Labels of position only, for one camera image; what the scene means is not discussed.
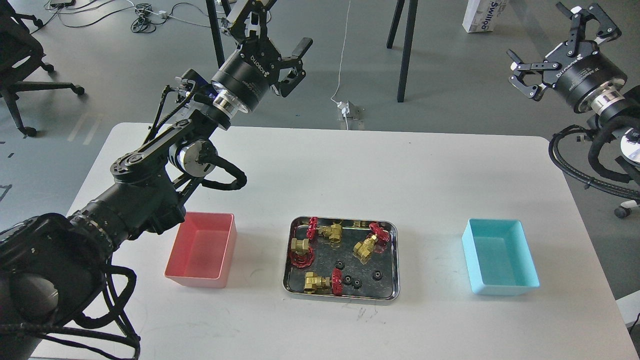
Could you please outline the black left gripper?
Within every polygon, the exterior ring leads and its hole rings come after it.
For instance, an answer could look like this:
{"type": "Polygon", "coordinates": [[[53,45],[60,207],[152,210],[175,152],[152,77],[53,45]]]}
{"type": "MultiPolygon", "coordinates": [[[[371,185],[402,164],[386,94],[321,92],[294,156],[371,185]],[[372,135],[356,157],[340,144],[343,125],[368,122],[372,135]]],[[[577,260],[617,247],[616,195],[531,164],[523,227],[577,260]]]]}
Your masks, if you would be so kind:
{"type": "Polygon", "coordinates": [[[292,54],[281,57],[268,36],[267,17],[275,0],[238,0],[226,18],[222,33],[234,39],[237,49],[211,79],[214,88],[227,91],[241,103],[241,111],[253,112],[272,86],[286,98],[306,77],[302,57],[313,45],[302,38],[292,54]]]}

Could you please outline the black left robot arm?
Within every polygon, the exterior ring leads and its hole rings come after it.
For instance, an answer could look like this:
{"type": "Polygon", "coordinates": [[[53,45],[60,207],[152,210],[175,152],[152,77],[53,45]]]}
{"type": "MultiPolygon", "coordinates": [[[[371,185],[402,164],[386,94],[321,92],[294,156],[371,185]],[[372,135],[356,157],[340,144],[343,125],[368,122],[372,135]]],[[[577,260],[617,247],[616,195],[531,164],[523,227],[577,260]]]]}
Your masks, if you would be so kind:
{"type": "Polygon", "coordinates": [[[1,358],[27,360],[41,341],[99,348],[64,336],[119,343],[140,357],[141,337],[125,307],[135,272],[112,263],[114,252],[145,232],[183,223],[199,187],[238,191],[247,176],[222,158],[210,137],[238,112],[253,112],[268,93],[285,98],[306,77],[302,38],[283,56],[268,36],[273,0],[238,0],[225,9],[222,32],[237,44],[211,80],[187,71],[174,89],[178,105],[156,116],[142,145],[110,167],[114,184],[70,216],[47,213],[1,232],[1,358]]]}

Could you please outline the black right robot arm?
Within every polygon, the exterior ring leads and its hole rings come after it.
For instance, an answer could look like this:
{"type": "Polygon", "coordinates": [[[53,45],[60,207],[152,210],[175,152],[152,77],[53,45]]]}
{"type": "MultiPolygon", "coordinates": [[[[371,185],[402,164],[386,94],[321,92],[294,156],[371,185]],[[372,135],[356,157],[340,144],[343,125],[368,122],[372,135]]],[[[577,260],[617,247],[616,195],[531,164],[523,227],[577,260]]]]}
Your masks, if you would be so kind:
{"type": "Polygon", "coordinates": [[[541,100],[551,89],[576,114],[592,111],[587,127],[570,125],[551,137],[551,161],[587,189],[638,201],[638,189],[626,184],[639,182],[639,88],[622,93],[626,73],[599,48],[622,32],[597,3],[568,9],[558,2],[556,7],[571,22],[567,40],[535,63],[524,63],[508,50],[509,82],[530,100],[541,100]],[[587,161],[595,175],[578,170],[560,153],[560,141],[576,133],[590,141],[587,161]]]}

